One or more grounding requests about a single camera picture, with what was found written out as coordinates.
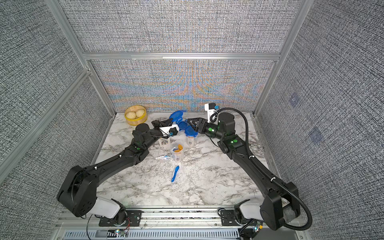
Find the clear plastic container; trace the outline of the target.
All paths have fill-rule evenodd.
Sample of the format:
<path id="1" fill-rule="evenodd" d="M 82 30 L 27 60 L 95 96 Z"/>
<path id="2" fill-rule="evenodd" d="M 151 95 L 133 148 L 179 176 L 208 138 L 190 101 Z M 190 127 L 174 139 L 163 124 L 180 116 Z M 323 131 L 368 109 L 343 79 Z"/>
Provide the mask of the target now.
<path id="1" fill-rule="evenodd" d="M 175 152 L 175 150 L 178 148 L 178 145 L 182 145 L 182 144 L 179 144 L 179 143 L 173 143 L 172 144 L 172 147 L 171 147 L 171 154 L 172 154 L 172 158 L 173 160 L 176 162 L 176 163 L 180 163 L 184 160 L 184 146 L 183 146 L 183 150 L 180 151 L 180 152 Z"/>
<path id="2" fill-rule="evenodd" d="M 196 145 L 197 136 L 187 136 L 187 145 L 192 148 Z"/>

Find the blue lid back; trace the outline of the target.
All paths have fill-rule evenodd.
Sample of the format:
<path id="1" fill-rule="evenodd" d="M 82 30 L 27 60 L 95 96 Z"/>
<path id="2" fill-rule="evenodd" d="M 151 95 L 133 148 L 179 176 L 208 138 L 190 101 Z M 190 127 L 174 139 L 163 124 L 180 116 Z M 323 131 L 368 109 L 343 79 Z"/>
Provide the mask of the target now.
<path id="1" fill-rule="evenodd" d="M 172 119 L 174 123 L 179 124 L 183 121 L 183 115 L 185 112 L 185 110 L 175 111 L 170 115 L 170 119 Z"/>

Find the blue lid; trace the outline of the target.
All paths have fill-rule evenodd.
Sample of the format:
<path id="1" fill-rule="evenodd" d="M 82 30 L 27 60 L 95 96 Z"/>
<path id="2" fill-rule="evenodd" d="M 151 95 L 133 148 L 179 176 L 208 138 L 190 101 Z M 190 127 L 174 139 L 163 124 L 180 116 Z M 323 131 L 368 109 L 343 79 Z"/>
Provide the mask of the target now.
<path id="1" fill-rule="evenodd" d="M 198 136 L 198 132 L 196 132 L 192 126 L 188 126 L 186 129 L 185 129 L 185 135 L 187 137 L 191 137 L 191 138 L 196 138 Z"/>
<path id="2" fill-rule="evenodd" d="M 187 121 L 182 121 L 178 123 L 179 131 L 185 131 L 189 126 L 189 123 Z"/>
<path id="3" fill-rule="evenodd" d="M 172 119 L 174 123 L 179 124 L 183 121 L 183 115 L 185 112 L 185 110 L 175 111 L 170 115 L 170 119 Z"/>

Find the orange cap bottle four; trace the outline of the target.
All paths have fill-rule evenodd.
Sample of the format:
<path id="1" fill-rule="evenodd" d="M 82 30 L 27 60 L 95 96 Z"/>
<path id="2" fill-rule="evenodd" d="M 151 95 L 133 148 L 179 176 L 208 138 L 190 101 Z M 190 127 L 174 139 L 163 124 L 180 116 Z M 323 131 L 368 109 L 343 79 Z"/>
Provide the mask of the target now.
<path id="1" fill-rule="evenodd" d="M 183 150 L 183 146 L 182 145 L 178 145 L 178 148 L 175 150 L 175 152 L 180 152 Z"/>

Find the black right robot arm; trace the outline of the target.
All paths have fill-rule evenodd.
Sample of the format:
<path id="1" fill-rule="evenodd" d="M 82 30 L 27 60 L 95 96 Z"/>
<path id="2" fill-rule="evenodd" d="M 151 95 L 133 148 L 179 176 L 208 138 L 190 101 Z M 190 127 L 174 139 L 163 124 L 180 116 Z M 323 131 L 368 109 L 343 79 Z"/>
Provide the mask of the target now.
<path id="1" fill-rule="evenodd" d="M 218 139 L 221 151 L 247 173 L 264 197 L 262 204 L 250 199 L 236 204 L 236 221 L 245 228 L 254 221 L 260 221 L 274 231 L 281 227 L 308 230 L 313 224 L 313 217 L 299 198 L 298 188 L 292 182 L 285 183 L 257 159 L 249 145 L 249 125 L 245 124 L 243 140 L 236 134 L 235 117 L 231 111 L 232 108 L 223 108 L 207 119 L 192 118 L 187 122 L 194 131 Z"/>

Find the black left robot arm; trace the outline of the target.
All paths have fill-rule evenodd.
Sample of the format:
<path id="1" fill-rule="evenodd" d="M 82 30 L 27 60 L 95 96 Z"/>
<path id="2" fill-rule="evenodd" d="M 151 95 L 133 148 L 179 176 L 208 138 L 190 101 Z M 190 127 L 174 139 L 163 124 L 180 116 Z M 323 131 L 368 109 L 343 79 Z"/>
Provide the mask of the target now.
<path id="1" fill-rule="evenodd" d="M 59 189 L 57 200 L 76 217 L 87 214 L 114 219 L 119 224 L 125 220 L 125 207 L 116 200 L 97 196 L 101 183 L 142 162 L 149 154 L 149 148 L 160 138 L 168 139 L 177 135 L 179 128 L 174 120 L 152 121 L 139 124 L 133 130 L 131 144 L 117 155 L 98 164 L 71 168 Z"/>

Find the orange cap bottle two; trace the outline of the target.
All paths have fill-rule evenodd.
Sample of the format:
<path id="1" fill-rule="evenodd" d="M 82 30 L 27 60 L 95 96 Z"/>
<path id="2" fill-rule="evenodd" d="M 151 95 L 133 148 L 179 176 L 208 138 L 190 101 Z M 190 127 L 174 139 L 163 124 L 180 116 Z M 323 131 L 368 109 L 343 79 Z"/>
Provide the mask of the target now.
<path id="1" fill-rule="evenodd" d="M 170 138 L 160 138 L 159 139 L 159 146 L 161 149 L 165 151 L 169 151 L 171 149 L 171 139 Z"/>

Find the right cream dumpling bun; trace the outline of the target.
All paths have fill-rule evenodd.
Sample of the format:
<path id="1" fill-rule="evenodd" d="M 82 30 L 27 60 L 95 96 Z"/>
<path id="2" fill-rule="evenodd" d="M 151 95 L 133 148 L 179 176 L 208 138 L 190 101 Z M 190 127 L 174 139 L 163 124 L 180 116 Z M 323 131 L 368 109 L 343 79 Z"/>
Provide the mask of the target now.
<path id="1" fill-rule="evenodd" d="M 145 115 L 146 111 L 144 109 L 138 109 L 135 111 L 136 117 L 141 118 L 143 115 Z"/>

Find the cream dumpling bun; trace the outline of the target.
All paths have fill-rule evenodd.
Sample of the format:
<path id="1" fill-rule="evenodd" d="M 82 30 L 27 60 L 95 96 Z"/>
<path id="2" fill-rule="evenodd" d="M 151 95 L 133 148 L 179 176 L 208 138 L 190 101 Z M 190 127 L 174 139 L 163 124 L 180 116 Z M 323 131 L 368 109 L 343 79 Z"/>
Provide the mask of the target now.
<path id="1" fill-rule="evenodd" d="M 145 115 L 146 111 L 144 109 L 138 109 L 135 111 L 136 117 L 141 118 L 143 115 Z"/>
<path id="2" fill-rule="evenodd" d="M 137 117 L 136 117 L 135 112 L 130 111 L 130 112 L 127 112 L 127 113 L 126 113 L 126 118 L 127 118 L 127 119 L 131 119 L 131 120 L 133 120 L 133 119 L 136 119 Z"/>

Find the yellow bamboo steamer basket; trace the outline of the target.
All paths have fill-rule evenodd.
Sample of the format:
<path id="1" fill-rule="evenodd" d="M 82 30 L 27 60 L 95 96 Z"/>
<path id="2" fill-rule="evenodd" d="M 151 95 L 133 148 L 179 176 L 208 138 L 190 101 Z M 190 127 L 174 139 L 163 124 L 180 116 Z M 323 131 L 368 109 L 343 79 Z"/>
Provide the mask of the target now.
<path id="1" fill-rule="evenodd" d="M 126 122 L 131 126 L 145 123 L 148 119 L 147 110 L 140 105 L 131 106 L 125 111 Z"/>

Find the left cream dumpling bun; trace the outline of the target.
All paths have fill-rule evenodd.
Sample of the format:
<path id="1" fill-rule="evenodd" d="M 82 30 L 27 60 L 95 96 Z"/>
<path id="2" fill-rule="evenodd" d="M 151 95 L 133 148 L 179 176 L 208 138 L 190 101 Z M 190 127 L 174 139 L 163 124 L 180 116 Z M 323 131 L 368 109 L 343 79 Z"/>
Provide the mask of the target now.
<path id="1" fill-rule="evenodd" d="M 133 119 L 136 119 L 137 117 L 136 117 L 135 112 L 130 111 L 130 112 L 127 112 L 127 113 L 126 113 L 126 118 L 127 118 L 127 119 L 131 119 L 131 120 L 133 120 Z"/>

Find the toothpaste tube left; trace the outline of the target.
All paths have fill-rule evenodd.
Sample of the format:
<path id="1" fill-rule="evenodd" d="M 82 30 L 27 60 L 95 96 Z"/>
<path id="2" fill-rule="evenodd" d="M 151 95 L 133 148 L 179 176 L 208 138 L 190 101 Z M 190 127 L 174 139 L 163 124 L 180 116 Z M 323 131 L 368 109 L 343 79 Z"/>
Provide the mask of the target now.
<path id="1" fill-rule="evenodd" d="M 169 159 L 171 159 L 171 158 L 172 158 L 171 156 L 164 155 L 164 156 L 156 157 L 155 159 L 156 159 L 156 160 L 169 160 Z"/>

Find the blue toothbrush lower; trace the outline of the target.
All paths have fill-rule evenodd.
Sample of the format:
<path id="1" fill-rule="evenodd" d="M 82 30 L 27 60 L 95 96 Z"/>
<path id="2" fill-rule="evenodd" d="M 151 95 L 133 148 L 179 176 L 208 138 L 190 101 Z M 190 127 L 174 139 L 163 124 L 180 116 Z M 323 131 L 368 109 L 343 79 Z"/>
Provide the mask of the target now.
<path id="1" fill-rule="evenodd" d="M 180 166 L 176 166 L 176 167 L 174 168 L 173 176 L 172 176 L 172 179 L 171 179 L 171 182 L 172 182 L 172 183 L 175 182 L 176 177 L 177 177 L 177 173 L 178 173 L 179 169 L 180 169 Z"/>

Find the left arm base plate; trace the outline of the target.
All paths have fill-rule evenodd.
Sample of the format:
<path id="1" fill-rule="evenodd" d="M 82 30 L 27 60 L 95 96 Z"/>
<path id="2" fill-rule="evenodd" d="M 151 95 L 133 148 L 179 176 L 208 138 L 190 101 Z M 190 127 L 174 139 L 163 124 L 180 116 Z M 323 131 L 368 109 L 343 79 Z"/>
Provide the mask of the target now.
<path id="1" fill-rule="evenodd" d="M 138 227 L 142 219 L 141 210 L 127 210 L 126 207 L 120 202 L 112 199 L 120 209 L 117 214 L 109 219 L 107 217 L 100 217 L 99 227 Z"/>

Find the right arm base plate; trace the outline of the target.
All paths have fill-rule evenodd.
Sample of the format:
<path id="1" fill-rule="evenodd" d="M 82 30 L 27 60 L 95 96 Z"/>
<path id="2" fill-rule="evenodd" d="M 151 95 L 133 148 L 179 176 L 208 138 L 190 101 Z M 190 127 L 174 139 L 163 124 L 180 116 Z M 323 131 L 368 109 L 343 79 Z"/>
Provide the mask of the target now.
<path id="1" fill-rule="evenodd" d="M 263 220 L 259 219 L 247 219 L 240 210 L 219 209 L 217 213 L 224 227 L 245 226 L 250 220 L 252 220 L 251 226 L 256 226 L 263 222 Z"/>

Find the aluminium front rail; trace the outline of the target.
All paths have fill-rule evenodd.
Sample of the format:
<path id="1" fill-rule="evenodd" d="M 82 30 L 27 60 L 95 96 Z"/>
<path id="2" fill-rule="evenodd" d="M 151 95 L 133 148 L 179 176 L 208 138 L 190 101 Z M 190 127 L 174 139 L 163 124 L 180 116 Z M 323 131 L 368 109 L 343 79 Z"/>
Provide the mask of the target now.
<path id="1" fill-rule="evenodd" d="M 248 226 L 224 227 L 217 213 L 231 206 L 134 206 L 127 210 L 141 210 L 138 227 L 99 227 L 100 219 L 89 216 L 76 218 L 63 211 L 56 224 L 52 240 L 240 240 L 276 239 L 309 240 L 307 232 L 287 228 L 272 231 L 260 223 Z"/>

